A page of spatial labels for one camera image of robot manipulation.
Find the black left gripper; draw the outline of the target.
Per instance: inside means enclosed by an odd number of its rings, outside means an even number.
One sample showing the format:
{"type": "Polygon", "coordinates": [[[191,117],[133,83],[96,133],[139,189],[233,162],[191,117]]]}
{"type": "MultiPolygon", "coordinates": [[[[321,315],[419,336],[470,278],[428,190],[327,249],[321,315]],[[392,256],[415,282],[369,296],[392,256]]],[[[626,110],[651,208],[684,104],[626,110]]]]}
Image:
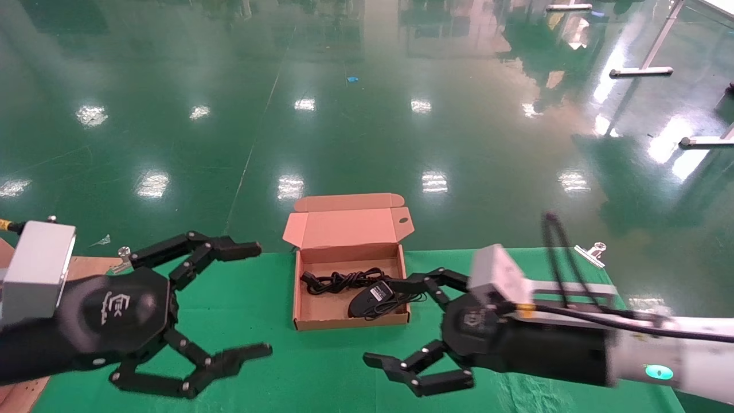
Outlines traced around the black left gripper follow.
{"type": "Polygon", "coordinates": [[[210,354],[170,327],[173,290],[183,290],[214,261],[257,257],[256,241],[187,232],[131,252],[136,269],[122,275],[95,275],[66,285],[57,308],[64,360],[70,368],[120,363],[108,381],[121,391],[194,399],[214,381],[237,376],[246,361],[272,356],[265,342],[210,354]],[[169,279],[150,268],[184,257],[169,279]],[[183,379],[138,373],[165,346],[194,365],[183,379]]]}

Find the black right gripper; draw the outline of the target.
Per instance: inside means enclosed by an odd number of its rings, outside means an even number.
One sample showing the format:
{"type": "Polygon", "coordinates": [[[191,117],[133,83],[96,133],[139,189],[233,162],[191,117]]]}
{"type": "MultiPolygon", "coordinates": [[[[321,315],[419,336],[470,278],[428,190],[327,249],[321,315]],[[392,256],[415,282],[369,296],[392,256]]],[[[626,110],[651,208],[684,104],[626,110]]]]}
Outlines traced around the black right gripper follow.
{"type": "Polygon", "coordinates": [[[391,279],[388,287],[394,293],[427,295],[437,304],[447,304],[444,310],[444,342],[433,340],[406,359],[377,353],[364,353],[364,363],[380,369],[388,381],[407,386],[417,397],[440,395],[470,389],[475,386],[472,369],[509,371],[508,338],[514,319],[497,314],[463,294],[452,299],[443,292],[448,287],[468,292],[467,275],[446,268],[427,274],[409,275],[406,279],[391,279]],[[457,369],[424,375],[433,364],[450,356],[457,369]]]}

